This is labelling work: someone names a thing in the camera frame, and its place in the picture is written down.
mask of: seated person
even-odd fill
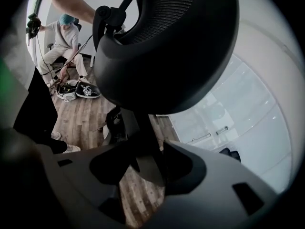
[[[71,60],[71,58],[78,51],[78,36],[79,31],[76,25],[73,24],[75,18],[68,15],[61,15],[58,21],[55,21],[46,26],[40,26],[40,31],[50,30],[55,32],[55,46],[52,50],[47,52],[43,59],[40,60],[39,66],[41,68],[41,73],[46,74],[52,70],[51,63],[54,63],[56,59],[60,56],[63,56],[67,59],[67,62]],[[78,80],[81,82],[87,82],[85,76],[87,76],[87,72],[82,60],[82,56],[77,54],[72,62],[76,66],[76,70],[78,72],[79,78]],[[67,66],[63,67],[61,70],[60,78],[63,80],[64,76],[67,72]],[[51,74],[45,75],[43,78],[49,88],[53,87],[54,84],[59,81],[58,77],[55,75],[54,80],[50,79]]]

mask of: logo on bag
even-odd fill
[[[83,88],[83,92],[84,92],[84,94],[85,94],[85,96],[90,96],[91,95],[91,88],[89,87],[89,86],[83,86],[83,85],[81,85],[82,86],[82,88]]]

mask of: teal hair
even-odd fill
[[[61,15],[59,22],[61,25],[69,25],[70,23],[73,23],[75,21],[75,18],[68,15],[68,14],[63,14]]]

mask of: chair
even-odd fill
[[[78,31],[81,31],[81,25],[79,24],[79,19],[75,19],[75,21],[73,22],[75,25],[76,25],[76,27],[78,28]],[[53,46],[54,44],[53,43],[50,43],[50,44],[48,44],[47,45],[47,48],[49,49],[49,51],[52,49],[52,46]],[[67,61],[67,59],[66,58],[64,58],[64,57],[59,57],[58,59],[56,59],[55,61],[54,61],[54,63],[62,63],[62,65],[64,65],[65,63],[66,63],[66,61]]]

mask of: sneaker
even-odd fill
[[[59,132],[52,132],[51,133],[51,138],[58,141],[61,138],[61,134]]]
[[[47,85],[47,87],[52,88],[58,81],[59,81],[59,79],[56,79],[56,80],[52,79],[46,85]]]
[[[85,77],[82,77],[82,78],[78,77],[78,81],[79,82],[90,83]]]
[[[80,150],[81,150],[80,147],[67,144],[67,150],[64,151],[63,153],[67,154],[67,153],[79,152]]]

